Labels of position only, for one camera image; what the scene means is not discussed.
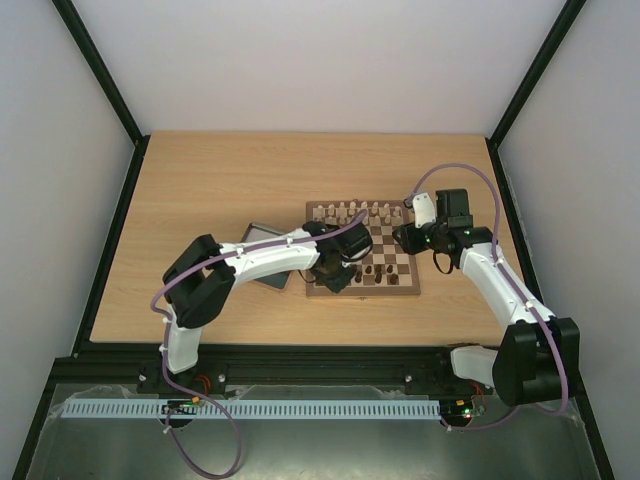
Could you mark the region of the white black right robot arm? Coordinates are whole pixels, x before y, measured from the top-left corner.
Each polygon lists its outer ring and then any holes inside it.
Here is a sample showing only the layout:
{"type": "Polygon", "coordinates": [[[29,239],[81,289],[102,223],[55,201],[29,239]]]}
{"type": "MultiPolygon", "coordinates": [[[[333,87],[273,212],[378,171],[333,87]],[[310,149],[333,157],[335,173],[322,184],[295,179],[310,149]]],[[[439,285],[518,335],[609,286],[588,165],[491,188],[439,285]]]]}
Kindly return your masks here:
{"type": "Polygon", "coordinates": [[[447,256],[449,268],[471,280],[503,331],[497,349],[453,348],[436,367],[438,384],[455,392],[476,381],[510,407],[558,401],[553,412],[560,414],[576,388],[577,324],[538,300],[509,265],[494,231],[474,225],[466,190],[415,193],[405,204],[414,219],[394,230],[394,240],[408,255],[447,256]]]}

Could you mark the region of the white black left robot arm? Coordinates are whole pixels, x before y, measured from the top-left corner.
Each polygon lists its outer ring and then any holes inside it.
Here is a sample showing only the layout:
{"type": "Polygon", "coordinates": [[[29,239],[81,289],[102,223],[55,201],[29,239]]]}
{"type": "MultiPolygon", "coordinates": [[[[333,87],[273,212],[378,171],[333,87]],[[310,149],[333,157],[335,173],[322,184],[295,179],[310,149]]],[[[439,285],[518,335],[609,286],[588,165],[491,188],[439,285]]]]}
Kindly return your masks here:
{"type": "Polygon", "coordinates": [[[312,281],[337,294],[355,277],[354,264],[373,248],[359,214],[343,227],[309,221],[271,238],[218,243],[196,238],[163,276],[151,309],[164,317],[163,362],[173,374],[193,368],[203,328],[222,312],[239,286],[280,273],[309,271],[312,281]]]}

